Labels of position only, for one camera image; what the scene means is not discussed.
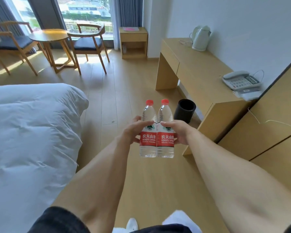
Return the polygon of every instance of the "plastic bottle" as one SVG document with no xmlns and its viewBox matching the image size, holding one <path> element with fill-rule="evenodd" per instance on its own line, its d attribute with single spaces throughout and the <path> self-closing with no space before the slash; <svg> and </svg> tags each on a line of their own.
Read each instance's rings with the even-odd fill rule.
<svg viewBox="0 0 291 233">
<path fill-rule="evenodd" d="M 155 123 L 151 126 L 144 127 L 140 133 L 140 156 L 156 157 L 157 117 L 152 100 L 146 101 L 146 107 L 142 113 L 142 120 L 153 120 Z"/>
<path fill-rule="evenodd" d="M 157 156 L 163 158 L 173 158 L 174 156 L 174 132 L 170 127 L 163 127 L 160 121 L 173 121 L 171 109 L 169 108 L 169 101 L 162 100 L 162 106 L 159 109 L 158 124 L 157 124 Z"/>
</svg>

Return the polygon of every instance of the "hand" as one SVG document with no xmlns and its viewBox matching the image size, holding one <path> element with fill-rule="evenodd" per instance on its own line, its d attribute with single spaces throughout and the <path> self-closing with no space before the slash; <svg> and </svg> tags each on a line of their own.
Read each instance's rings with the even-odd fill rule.
<svg viewBox="0 0 291 233">
<path fill-rule="evenodd" d="M 192 128 L 186 122 L 182 120 L 174 120 L 172 122 L 160 122 L 164 127 L 171 127 L 175 131 L 174 137 L 177 138 L 175 140 L 175 144 L 184 144 L 188 145 L 187 137 L 192 131 L 196 131 L 196 129 Z"/>
<path fill-rule="evenodd" d="M 132 122 L 124 129 L 123 135 L 127 136 L 130 143 L 136 142 L 139 144 L 140 140 L 136 137 L 141 133 L 144 127 L 150 126 L 154 121 L 141 121 L 141 116 L 133 118 Z"/>
</svg>

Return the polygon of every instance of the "white bedding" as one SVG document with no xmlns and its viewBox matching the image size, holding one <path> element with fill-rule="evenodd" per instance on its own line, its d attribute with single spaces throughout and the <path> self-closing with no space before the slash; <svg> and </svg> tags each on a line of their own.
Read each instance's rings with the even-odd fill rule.
<svg viewBox="0 0 291 233">
<path fill-rule="evenodd" d="M 0 86 L 0 233 L 27 232 L 71 180 L 87 107 L 63 83 Z"/>
</svg>

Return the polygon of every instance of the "round wooden table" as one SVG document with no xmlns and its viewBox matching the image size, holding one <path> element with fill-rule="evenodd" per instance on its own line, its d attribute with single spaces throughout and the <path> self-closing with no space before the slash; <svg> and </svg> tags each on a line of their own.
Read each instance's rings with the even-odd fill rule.
<svg viewBox="0 0 291 233">
<path fill-rule="evenodd" d="M 60 72 L 64 68 L 76 68 L 77 64 L 70 52 L 70 49 L 66 43 L 66 39 L 68 38 L 67 31 L 63 29 L 44 29 L 40 31 L 36 31 L 28 37 L 36 42 L 43 43 L 45 51 L 47 53 L 47 58 L 50 63 L 50 66 L 54 68 L 55 73 Z M 59 41 L 64 51 L 67 54 L 68 60 L 63 64 L 55 64 L 52 51 L 50 48 L 50 43 L 54 41 Z M 73 61 L 74 65 L 68 65 L 69 62 Z"/>
</svg>

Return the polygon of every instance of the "outdoor scenery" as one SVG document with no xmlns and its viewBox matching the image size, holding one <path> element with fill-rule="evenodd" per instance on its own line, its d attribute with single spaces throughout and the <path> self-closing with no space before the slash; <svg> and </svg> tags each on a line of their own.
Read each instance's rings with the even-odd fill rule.
<svg viewBox="0 0 291 233">
<path fill-rule="evenodd" d="M 23 21 L 29 22 L 33 31 L 40 30 L 39 23 L 27 0 L 12 0 Z M 104 39 L 113 38 L 109 0 L 57 0 L 66 28 L 78 33 L 77 23 L 105 25 Z M 95 33 L 97 28 L 81 27 L 83 33 Z"/>
</svg>

